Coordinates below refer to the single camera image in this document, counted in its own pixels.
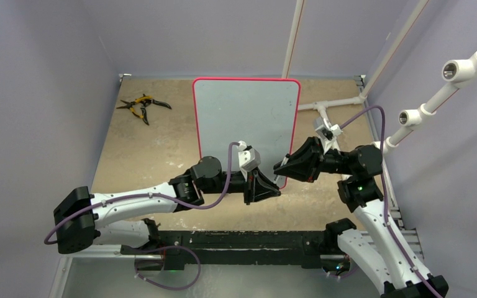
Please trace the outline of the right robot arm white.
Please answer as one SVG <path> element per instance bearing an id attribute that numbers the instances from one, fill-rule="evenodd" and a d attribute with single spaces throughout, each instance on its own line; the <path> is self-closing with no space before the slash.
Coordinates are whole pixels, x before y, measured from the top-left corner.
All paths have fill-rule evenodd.
<path id="1" fill-rule="evenodd" d="M 348 219 L 328 223 L 322 244 L 331 252 L 342 251 L 371 280 L 381 297 L 445 297 L 449 286 L 418 258 L 388 208 L 388 200 L 375 182 L 381 175 L 379 148 L 362 145 L 346 152 L 325 150 L 321 139 L 309 137 L 294 153 L 274 165 L 275 174 L 313 183 L 321 173 L 346 174 L 337 183 L 341 201 L 366 229 L 373 241 L 365 242 Z"/>

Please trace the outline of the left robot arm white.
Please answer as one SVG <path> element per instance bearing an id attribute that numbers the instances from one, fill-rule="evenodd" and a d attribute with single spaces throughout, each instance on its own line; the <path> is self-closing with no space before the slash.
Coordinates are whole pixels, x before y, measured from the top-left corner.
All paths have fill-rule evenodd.
<path id="1" fill-rule="evenodd" d="M 60 254 L 71 254 L 91 245 L 121 244 L 141 249 L 146 254 L 156 252 L 160 237 L 149 220 L 131 223 L 128 219 L 147 214 L 175 213 L 184 210 L 204 210 L 203 196 L 241 193 L 249 205 L 278 197 L 279 187 L 255 167 L 245 173 L 223 171 L 221 162 L 205 156 L 183 174 L 168 182 L 146 189 L 117 194 L 92 194 L 88 187 L 72 190 L 54 209 L 55 228 L 46 236 L 45 244 L 57 245 Z"/>

